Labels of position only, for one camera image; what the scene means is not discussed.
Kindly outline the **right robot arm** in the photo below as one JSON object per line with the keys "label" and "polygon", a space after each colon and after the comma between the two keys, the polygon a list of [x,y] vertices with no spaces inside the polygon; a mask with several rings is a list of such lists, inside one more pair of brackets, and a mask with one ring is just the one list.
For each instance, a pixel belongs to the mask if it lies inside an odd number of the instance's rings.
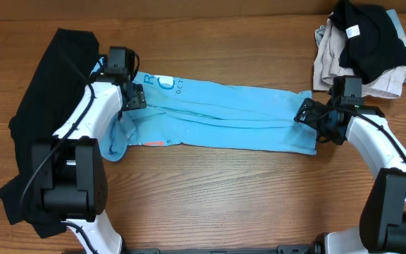
{"label": "right robot arm", "polygon": [[374,185],[358,226],[320,234],[308,253],[406,253],[406,149],[385,114],[367,106],[362,81],[338,76],[326,104],[307,98],[294,120],[316,130],[319,143],[352,144],[367,163]]}

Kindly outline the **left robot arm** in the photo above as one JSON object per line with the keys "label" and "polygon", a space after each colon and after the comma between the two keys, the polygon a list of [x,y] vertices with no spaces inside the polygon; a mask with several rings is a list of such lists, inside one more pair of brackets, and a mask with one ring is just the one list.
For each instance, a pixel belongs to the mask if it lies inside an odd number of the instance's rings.
{"label": "left robot arm", "polygon": [[98,71],[84,79],[82,99],[50,138],[31,149],[33,173],[20,198],[23,219],[33,225],[64,226],[84,253],[127,253],[123,237],[106,213],[108,183],[99,142],[112,119],[147,106],[134,83],[137,53],[110,47]]}

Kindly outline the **light blue printed t-shirt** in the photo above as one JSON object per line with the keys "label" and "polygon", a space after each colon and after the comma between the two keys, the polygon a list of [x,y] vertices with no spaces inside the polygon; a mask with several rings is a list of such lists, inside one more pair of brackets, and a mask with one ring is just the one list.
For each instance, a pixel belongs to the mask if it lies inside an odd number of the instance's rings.
{"label": "light blue printed t-shirt", "polygon": [[194,145],[316,154],[316,132],[294,117],[311,91],[191,80],[139,72],[147,106],[113,117],[101,155],[117,162],[131,146]]}

